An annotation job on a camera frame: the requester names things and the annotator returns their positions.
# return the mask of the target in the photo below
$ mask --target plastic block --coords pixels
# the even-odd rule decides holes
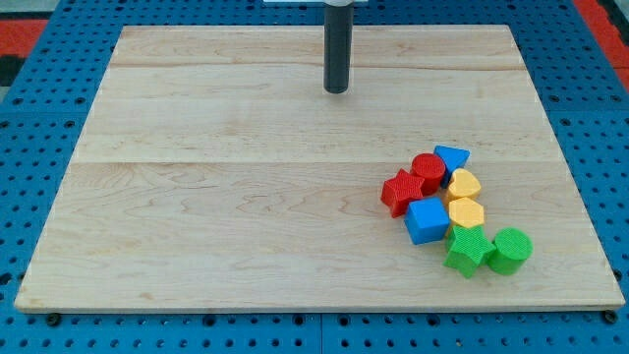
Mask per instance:
[[[529,236],[513,227],[498,231],[493,245],[496,252],[487,265],[502,275],[514,274],[533,253],[533,242]]]
[[[466,278],[471,278],[476,269],[486,264],[495,252],[495,247],[485,237],[480,225],[472,228],[454,226],[445,249],[448,254],[443,265],[458,269]]]
[[[456,147],[436,146],[434,147],[434,154],[441,157],[443,163],[445,163],[445,174],[441,180],[441,188],[448,186],[452,172],[457,168],[465,166],[465,162],[470,157],[469,151]]]
[[[460,199],[475,199],[481,193],[481,182],[474,174],[464,168],[457,168],[452,172],[450,184],[445,193],[445,204]]]
[[[409,204],[404,223],[413,244],[419,245],[441,240],[450,219],[438,198],[426,198]]]
[[[445,163],[434,153],[421,153],[413,159],[411,174],[424,177],[422,193],[430,196],[439,189],[439,184],[445,174]]]
[[[448,229],[446,236],[450,234],[454,226],[471,228],[485,224],[485,208],[469,198],[450,202],[448,216],[450,217],[450,229]]]
[[[394,178],[384,182],[380,199],[391,209],[391,217],[403,215],[410,202],[424,197],[423,184],[424,178],[413,176],[403,169]]]

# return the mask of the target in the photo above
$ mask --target colored blocks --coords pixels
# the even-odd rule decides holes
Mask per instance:
[[[422,185],[424,178],[413,176],[403,169],[395,178],[384,182],[380,199],[391,209],[391,217],[403,215],[412,201],[423,198]]]
[[[452,226],[470,228],[485,224],[485,208],[469,198],[450,202],[448,216]]]
[[[411,202],[404,218],[413,244],[438,241],[447,231],[450,219],[438,198]]]
[[[421,153],[413,159],[411,173],[424,177],[422,193],[424,196],[430,196],[439,189],[439,184],[445,174],[445,163],[434,153]]]
[[[441,187],[446,188],[450,183],[450,177],[455,169],[465,166],[470,157],[470,152],[456,147],[434,147],[434,154],[441,157],[443,163],[445,163],[445,174],[441,180]]]
[[[458,269],[466,278],[471,278],[495,252],[480,225],[472,228],[454,226],[445,248],[448,254],[443,265]]]
[[[457,168],[452,172],[450,184],[445,194],[445,204],[460,199],[475,199],[481,193],[481,182],[472,174],[472,172]]]
[[[508,227],[498,231],[493,240],[495,253],[487,265],[498,274],[511,275],[533,253],[533,242],[524,232]]]

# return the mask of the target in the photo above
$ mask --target yellow hexagonal block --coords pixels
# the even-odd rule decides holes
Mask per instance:
[[[460,199],[475,199],[481,193],[481,182],[472,172],[457,168],[452,172],[452,178],[445,194],[445,204]]]
[[[470,228],[485,224],[485,208],[469,198],[460,198],[448,205],[450,229],[454,225]]]

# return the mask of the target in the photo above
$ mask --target black cylinder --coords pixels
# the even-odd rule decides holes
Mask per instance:
[[[325,5],[323,86],[330,93],[347,90],[350,81],[354,4]]]

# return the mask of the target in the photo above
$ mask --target green cylinder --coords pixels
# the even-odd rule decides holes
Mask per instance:
[[[504,228],[495,235],[493,245],[496,250],[487,265],[498,274],[514,274],[533,253],[533,242],[524,232]]]

